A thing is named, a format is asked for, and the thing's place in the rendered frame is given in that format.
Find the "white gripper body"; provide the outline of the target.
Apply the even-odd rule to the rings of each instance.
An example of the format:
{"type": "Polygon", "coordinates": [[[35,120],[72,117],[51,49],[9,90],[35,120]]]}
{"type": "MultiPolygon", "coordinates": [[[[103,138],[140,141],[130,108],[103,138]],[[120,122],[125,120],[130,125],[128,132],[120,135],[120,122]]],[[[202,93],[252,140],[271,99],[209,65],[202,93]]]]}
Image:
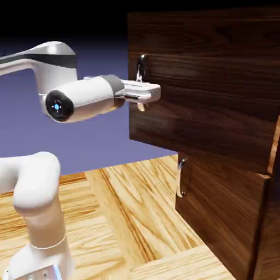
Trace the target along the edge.
{"type": "Polygon", "coordinates": [[[128,102],[150,103],[161,97],[161,86],[133,80],[121,80],[124,89],[115,93],[116,98],[124,98],[128,102]]]}

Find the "silver handle with long arch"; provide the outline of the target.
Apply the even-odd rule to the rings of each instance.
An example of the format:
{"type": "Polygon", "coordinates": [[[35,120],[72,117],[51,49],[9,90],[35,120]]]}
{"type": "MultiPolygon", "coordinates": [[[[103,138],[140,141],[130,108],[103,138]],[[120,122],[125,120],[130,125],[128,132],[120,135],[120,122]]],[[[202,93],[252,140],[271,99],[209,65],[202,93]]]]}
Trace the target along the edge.
{"type": "MultiPolygon", "coordinates": [[[[146,54],[141,54],[138,57],[138,60],[137,60],[137,74],[136,74],[136,81],[138,81],[138,82],[143,82],[143,78],[145,76],[145,62],[146,62],[146,60],[147,60],[147,55],[146,54]]],[[[141,112],[145,112],[148,108],[148,106],[144,103],[138,103],[137,107],[141,112]]]]}

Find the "large dark wood door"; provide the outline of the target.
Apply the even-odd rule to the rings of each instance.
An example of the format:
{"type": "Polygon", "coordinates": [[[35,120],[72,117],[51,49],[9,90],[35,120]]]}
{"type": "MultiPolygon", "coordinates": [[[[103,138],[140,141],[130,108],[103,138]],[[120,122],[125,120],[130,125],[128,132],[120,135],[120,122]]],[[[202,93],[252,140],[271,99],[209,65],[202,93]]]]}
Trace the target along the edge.
{"type": "Polygon", "coordinates": [[[129,77],[161,98],[130,106],[130,138],[270,173],[280,125],[280,5],[129,13],[129,77]]]}

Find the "small dark wood door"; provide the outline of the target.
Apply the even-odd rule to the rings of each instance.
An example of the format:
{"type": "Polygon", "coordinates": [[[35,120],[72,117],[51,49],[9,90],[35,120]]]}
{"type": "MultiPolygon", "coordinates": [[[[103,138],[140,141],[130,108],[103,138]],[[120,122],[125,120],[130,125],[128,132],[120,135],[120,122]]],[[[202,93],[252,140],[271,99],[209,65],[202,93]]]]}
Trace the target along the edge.
{"type": "Polygon", "coordinates": [[[236,280],[253,280],[270,176],[217,160],[186,158],[176,210],[236,280]]]}

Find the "dark wood cabinet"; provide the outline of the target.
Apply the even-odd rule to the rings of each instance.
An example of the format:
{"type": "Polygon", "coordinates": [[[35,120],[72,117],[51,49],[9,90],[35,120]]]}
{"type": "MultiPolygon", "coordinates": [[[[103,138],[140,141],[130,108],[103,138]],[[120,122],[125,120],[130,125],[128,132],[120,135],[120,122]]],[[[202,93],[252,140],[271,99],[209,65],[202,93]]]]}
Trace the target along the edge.
{"type": "Polygon", "coordinates": [[[272,172],[258,173],[271,179],[264,197],[253,280],[280,280],[280,125],[277,126],[277,136],[272,172]]]}

